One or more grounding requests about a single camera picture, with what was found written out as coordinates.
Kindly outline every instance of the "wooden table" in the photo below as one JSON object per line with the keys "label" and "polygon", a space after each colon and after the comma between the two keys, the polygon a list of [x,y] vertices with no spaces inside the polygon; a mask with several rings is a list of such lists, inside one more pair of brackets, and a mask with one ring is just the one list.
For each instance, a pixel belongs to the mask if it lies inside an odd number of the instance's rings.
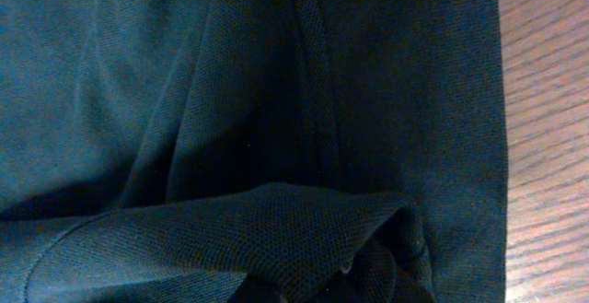
{"label": "wooden table", "polygon": [[589,302],[589,0],[499,0],[507,298]]}

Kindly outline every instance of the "wood grain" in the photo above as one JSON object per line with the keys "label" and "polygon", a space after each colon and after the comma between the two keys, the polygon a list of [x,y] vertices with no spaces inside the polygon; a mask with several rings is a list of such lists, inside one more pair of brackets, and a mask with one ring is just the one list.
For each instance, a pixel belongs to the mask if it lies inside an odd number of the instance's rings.
{"label": "wood grain", "polygon": [[589,0],[499,0],[507,297],[589,302]]}

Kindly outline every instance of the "dark green fabric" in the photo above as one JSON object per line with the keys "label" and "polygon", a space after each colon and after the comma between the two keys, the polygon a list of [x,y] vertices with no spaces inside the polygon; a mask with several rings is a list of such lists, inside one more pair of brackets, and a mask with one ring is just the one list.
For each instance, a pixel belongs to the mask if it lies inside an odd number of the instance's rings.
{"label": "dark green fabric", "polygon": [[0,302],[503,302],[497,0],[1,0]]}

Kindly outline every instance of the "textured knit fabric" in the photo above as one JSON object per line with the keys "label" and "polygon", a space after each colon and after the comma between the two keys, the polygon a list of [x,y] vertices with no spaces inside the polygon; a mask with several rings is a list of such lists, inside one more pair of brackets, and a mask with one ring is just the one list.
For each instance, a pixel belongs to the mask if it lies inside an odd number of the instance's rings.
{"label": "textured knit fabric", "polygon": [[503,302],[504,125],[497,0],[0,0],[0,302]]}

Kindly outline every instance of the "clothing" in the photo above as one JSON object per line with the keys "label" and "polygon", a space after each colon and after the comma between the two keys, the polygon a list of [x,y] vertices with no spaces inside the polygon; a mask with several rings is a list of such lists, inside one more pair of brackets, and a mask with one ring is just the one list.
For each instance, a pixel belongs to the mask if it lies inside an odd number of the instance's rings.
{"label": "clothing", "polygon": [[503,302],[497,0],[2,3],[1,302]]}

